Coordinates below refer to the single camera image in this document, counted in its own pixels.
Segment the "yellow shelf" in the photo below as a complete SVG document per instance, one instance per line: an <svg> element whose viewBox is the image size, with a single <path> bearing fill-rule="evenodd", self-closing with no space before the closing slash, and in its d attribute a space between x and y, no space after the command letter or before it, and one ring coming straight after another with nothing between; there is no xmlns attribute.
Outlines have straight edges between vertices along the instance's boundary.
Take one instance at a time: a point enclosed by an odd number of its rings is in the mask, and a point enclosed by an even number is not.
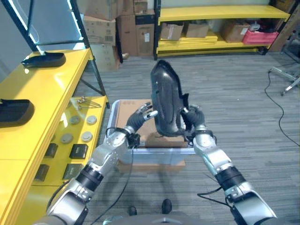
<svg viewBox="0 0 300 225"><path fill-rule="evenodd" d="M237 43L227 43L222 39L222 37L216 33L217 42L215 43L203 43L201 41L195 42L194 40L189 41L188 38L181 38L180 41L166 41L160 40L158 42L158 47L156 49L157 53L161 51L180 51L180 50L209 50L209 49L225 49L225 48L249 48L249 47L258 47L258 46L269 46L266 44L255 44L255 45L246 45L242 42Z"/></svg>
<svg viewBox="0 0 300 225"><path fill-rule="evenodd" d="M90 49L54 52L65 54L64 65L24 69L20 64L0 83L1 98L29 99L35 107L26 124L0 128L0 165L7 178L0 181L1 225L15 223L61 115L92 59ZM18 166L5 167L7 162Z"/></svg>
<svg viewBox="0 0 300 225"><path fill-rule="evenodd" d="M273 6L200 6L162 8L158 24L167 21L232 19L232 18L282 18L287 21L289 14Z"/></svg>
<svg viewBox="0 0 300 225"><path fill-rule="evenodd" d="M191 51L161 51L157 54L158 57L179 56L179 55L198 55L198 54L218 54L218 53L253 53L257 48L225 48L212 50L191 50Z"/></svg>
<svg viewBox="0 0 300 225"><path fill-rule="evenodd" d="M64 182L62 179L64 171L68 163L85 165L93 150L96 147L102 118L105 111L106 97L88 97L88 99L99 103L101 108L90 108L78 110L77 97L71 98L71 104L64 111L61 121L55 131L55 138L51 143L58 145L54 158L43 158L41 164L49 166L44 181L33 181L27 197L22 205L20 214L16 215L16 224L31 225L34 221L45 215L46 205L53 192ZM88 125L87 117L95 115L97 122ZM78 116L80 121L78 124L71 125L70 118ZM85 131L90 131L93 138L89 142L83 142L81 135ZM69 144L62 144L60 137L65 133L71 133L73 140ZM85 159L70 159L69 155L73 144L86 144L88 146Z"/></svg>

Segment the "cardboard box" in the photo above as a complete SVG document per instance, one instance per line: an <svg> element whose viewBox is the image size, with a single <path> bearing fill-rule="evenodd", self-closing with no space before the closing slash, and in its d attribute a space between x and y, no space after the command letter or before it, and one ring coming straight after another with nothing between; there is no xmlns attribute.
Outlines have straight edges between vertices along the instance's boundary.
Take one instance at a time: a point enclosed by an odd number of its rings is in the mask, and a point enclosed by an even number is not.
<svg viewBox="0 0 300 225"><path fill-rule="evenodd" d="M160 38L167 40L179 40L183 29L183 23L163 23Z"/></svg>
<svg viewBox="0 0 300 225"><path fill-rule="evenodd" d="M145 14L148 10L148 1L147 0L134 0L134 11L135 14Z"/></svg>
<svg viewBox="0 0 300 225"><path fill-rule="evenodd" d="M123 15L117 18L117 25L123 53L137 55L135 15Z"/></svg>
<svg viewBox="0 0 300 225"><path fill-rule="evenodd" d="M183 160L176 165L168 164L133 164L132 172L159 173L159 172L179 172L184 169L186 162ZM120 173L129 173L131 164L118 162L117 168Z"/></svg>
<svg viewBox="0 0 300 225"><path fill-rule="evenodd" d="M223 24L220 35L228 42L242 42L250 24L239 20L226 20Z"/></svg>
<svg viewBox="0 0 300 225"><path fill-rule="evenodd" d="M123 0L77 0L80 13L103 20L114 20L123 11Z"/></svg>
<svg viewBox="0 0 300 225"><path fill-rule="evenodd" d="M99 72L116 71L120 65L120 59L115 46L110 44L90 45L96 59Z"/></svg>
<svg viewBox="0 0 300 225"><path fill-rule="evenodd" d="M123 1L123 9L120 15L133 15L133 0L121 0Z"/></svg>
<svg viewBox="0 0 300 225"><path fill-rule="evenodd" d="M204 38L207 35L209 25L206 22L186 23L184 33L187 38Z"/></svg>
<svg viewBox="0 0 300 225"><path fill-rule="evenodd" d="M141 105L145 104L146 102L151 102L151 100L121 100L117 118L117 127L125 127L131 114L133 114ZM146 121L144 125L137 131L137 133L141 136L141 145L139 148L186 148L188 145L187 142L184 142L182 136L161 136L156 130L154 119Z"/></svg>
<svg viewBox="0 0 300 225"><path fill-rule="evenodd" d="M139 56L151 56L154 45L154 11L148 11L147 15L135 16L135 29L137 41L137 54Z"/></svg>
<svg viewBox="0 0 300 225"><path fill-rule="evenodd" d="M116 21L106 21L91 16L83 17L85 32L91 44L116 45Z"/></svg>

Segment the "silver robotic arm segment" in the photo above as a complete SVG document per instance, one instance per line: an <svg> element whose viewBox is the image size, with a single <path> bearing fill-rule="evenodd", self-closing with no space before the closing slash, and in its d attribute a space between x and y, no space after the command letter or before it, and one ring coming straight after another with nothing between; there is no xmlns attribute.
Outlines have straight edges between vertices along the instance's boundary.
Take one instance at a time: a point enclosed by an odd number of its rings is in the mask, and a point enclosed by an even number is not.
<svg viewBox="0 0 300 225"><path fill-rule="evenodd" d="M236 169L231 159L217 145L215 138L204 124L200 107L192 106L183 113L195 127L194 149L203 158L209 171L215 176L225 192L226 198L233 203L231 213L239 225L254 225L276 218L273 210Z"/></svg>

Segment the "small metal part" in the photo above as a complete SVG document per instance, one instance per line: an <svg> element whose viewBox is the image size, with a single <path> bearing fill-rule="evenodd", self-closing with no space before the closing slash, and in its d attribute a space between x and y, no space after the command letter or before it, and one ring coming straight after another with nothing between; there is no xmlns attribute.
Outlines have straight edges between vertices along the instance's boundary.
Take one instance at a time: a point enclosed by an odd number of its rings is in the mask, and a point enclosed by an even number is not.
<svg viewBox="0 0 300 225"><path fill-rule="evenodd" d="M94 109L94 108L99 108L99 107L94 107L94 106L91 106L91 107L82 107L81 105L78 106L78 110L82 110L82 109Z"/></svg>
<svg viewBox="0 0 300 225"><path fill-rule="evenodd" d="M37 174L34 177L35 181L44 181L47 175L47 172L49 170L49 166L46 164L39 165L39 168L37 170Z"/></svg>
<svg viewBox="0 0 300 225"><path fill-rule="evenodd" d="M73 136L69 133L64 134L60 138L60 142L63 144L69 144L73 140Z"/></svg>
<svg viewBox="0 0 300 225"><path fill-rule="evenodd" d="M74 164L69 163L67 164L66 170L64 172L64 175L62 177L63 180L69 180L73 177L75 177L83 168L82 164Z"/></svg>
<svg viewBox="0 0 300 225"><path fill-rule="evenodd" d="M70 158L72 159L85 159L88 146L86 144L73 144Z"/></svg>
<svg viewBox="0 0 300 225"><path fill-rule="evenodd" d="M71 118L70 118L70 124L72 124L72 125L76 125L76 124L78 124L79 122L80 122L80 117L79 116L72 116Z"/></svg>
<svg viewBox="0 0 300 225"><path fill-rule="evenodd" d="M58 145L55 143L50 143L44 158L54 158Z"/></svg>
<svg viewBox="0 0 300 225"><path fill-rule="evenodd" d="M90 131L86 131L81 135L81 140L83 142L89 142L90 140L92 140L93 138L93 134Z"/></svg>
<svg viewBox="0 0 300 225"><path fill-rule="evenodd" d="M97 122L97 117L94 115L91 115L88 118L86 118L86 122L89 125L94 125Z"/></svg>

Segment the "black cable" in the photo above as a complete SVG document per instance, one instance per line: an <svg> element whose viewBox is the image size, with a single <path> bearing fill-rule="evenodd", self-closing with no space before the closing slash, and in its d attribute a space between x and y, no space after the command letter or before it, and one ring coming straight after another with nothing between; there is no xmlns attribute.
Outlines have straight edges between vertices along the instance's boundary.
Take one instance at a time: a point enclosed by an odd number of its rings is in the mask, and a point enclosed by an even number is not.
<svg viewBox="0 0 300 225"><path fill-rule="evenodd" d="M127 184L128 184L128 182L129 182L129 178L130 178L130 176L131 176L131 172L132 172L132 167L133 167L133 149L134 148L136 148L136 146L135 147L133 147L132 149L131 149L131 167L130 167L130 171L129 171L129 175L128 175L128 178L127 178L127 181L126 181L126 184L125 184L125 186L124 186L124 188L122 189L122 191L121 191L121 193L120 193L120 195L119 195L119 197L114 201L114 203L113 204L111 204L111 206L110 207L108 207L97 219L95 219L94 220L94 222L92 222L90 225L93 225L95 222L97 222L102 216L104 216L104 214L105 213L107 213L117 202L118 202L118 200L121 198L121 196L122 196L122 194L124 193L124 191L125 191L125 189L126 189L126 187L127 187Z"/></svg>
<svg viewBox="0 0 300 225"><path fill-rule="evenodd" d="M48 210L48 208L50 207L53 199L55 198L55 196L57 195L57 193L59 193L59 191L66 185L70 182L70 180L67 180L66 182L64 182L62 185L59 186L58 189L56 189L56 191L52 194L51 198L49 199L48 201L48 204L47 204L47 207L46 207L46 210Z"/></svg>
<svg viewBox="0 0 300 225"><path fill-rule="evenodd" d="M283 131L283 129L282 129L282 127L281 127L281 120L282 120L282 118L283 118L283 116L285 115L285 111L284 111L284 109L282 108L282 106L281 105L279 105L277 102L275 102L271 97L270 97L270 95L267 93L267 89L270 87L270 85L271 85L271 79L270 79L270 71L268 72L268 79L269 79L269 83L268 83L268 85L267 85L267 87L264 89L264 93L267 95L267 97L275 104L275 105L277 105L280 109L281 109L281 111L282 111L282 115L281 115L281 117L280 117L280 119L279 119L279 121L278 121L278 125L279 125L279 128L280 128L280 130L281 130L281 132L291 141L291 142L293 142L293 143L295 143L298 147L300 147L300 145L297 143L297 142L295 142L292 138L290 138L284 131Z"/></svg>
<svg viewBox="0 0 300 225"><path fill-rule="evenodd" d="M226 203L224 203L224 202L220 202L220 201L214 200L214 199L212 199L212 198L204 197L204 196L199 195L199 194L197 194L197 195L198 195L200 198L204 198L204 199L213 201L213 202L215 202L215 203L219 203L219 204L222 204L222 205L226 205L226 206L228 206L230 209L232 209L232 207L231 207L229 204L226 204Z"/></svg>
<svg viewBox="0 0 300 225"><path fill-rule="evenodd" d="M209 192L206 192L206 193L198 193L197 195L200 196L200 195L210 195L210 194L213 194L213 193L216 193L217 191L221 190L222 187L219 186L217 189L215 190L212 190L212 191L209 191Z"/></svg>

